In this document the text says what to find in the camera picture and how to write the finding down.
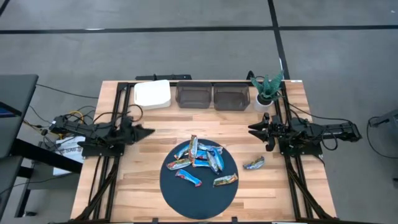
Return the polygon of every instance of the wooden tabletop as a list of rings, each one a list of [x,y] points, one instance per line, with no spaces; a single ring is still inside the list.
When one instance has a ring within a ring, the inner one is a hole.
[[[309,112],[303,83],[286,80],[285,84],[290,103]],[[117,85],[117,81],[103,82],[96,116],[113,110]],[[239,221],[248,222],[295,220],[285,161],[279,154],[279,146],[276,145],[272,152],[266,152],[265,144],[248,133],[248,125],[257,123],[262,118],[262,113],[253,108],[257,90],[250,87],[252,103],[245,111],[240,112],[216,111],[213,104],[205,110],[181,109],[175,101],[175,87],[171,89],[171,106],[144,111],[144,117],[140,121],[145,128],[154,128],[156,132],[137,144],[127,146],[125,154],[121,157],[111,221],[151,222],[152,218],[156,217],[160,222],[197,221],[185,218],[170,208],[163,199],[159,184],[160,167],[166,155],[176,145],[189,140],[191,134],[224,146],[238,167],[239,187],[235,199],[223,213],[209,221],[230,222],[231,217],[235,216]],[[130,103],[134,102],[133,98],[132,94]],[[270,107],[269,113],[275,114],[274,106]],[[306,114],[299,111],[297,113],[300,117],[311,120]],[[139,111],[132,108],[130,115],[138,116]],[[110,119],[110,115],[104,115],[98,122],[108,122]],[[259,156],[264,156],[266,159],[263,167],[259,170],[243,170],[243,164]],[[97,157],[87,158],[83,164],[71,218],[75,218],[87,206],[97,159]],[[335,216],[323,164],[313,156],[302,156],[302,160],[309,191],[327,213]],[[299,189],[297,192],[301,214],[304,217],[302,194]],[[104,217],[105,206],[106,200],[103,200],[100,217]]]

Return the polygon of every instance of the paper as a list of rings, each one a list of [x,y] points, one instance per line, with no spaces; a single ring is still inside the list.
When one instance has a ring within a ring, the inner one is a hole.
[[[63,155],[69,159],[73,159],[79,163],[83,163],[83,157],[81,156],[81,152],[83,148],[80,147],[77,143],[80,141],[84,141],[86,138],[83,136],[78,137],[69,137],[62,140],[56,140],[57,144],[61,144],[61,146],[56,151],[57,154]],[[59,169],[54,167],[52,175],[58,176],[63,174],[69,174],[70,171]]]

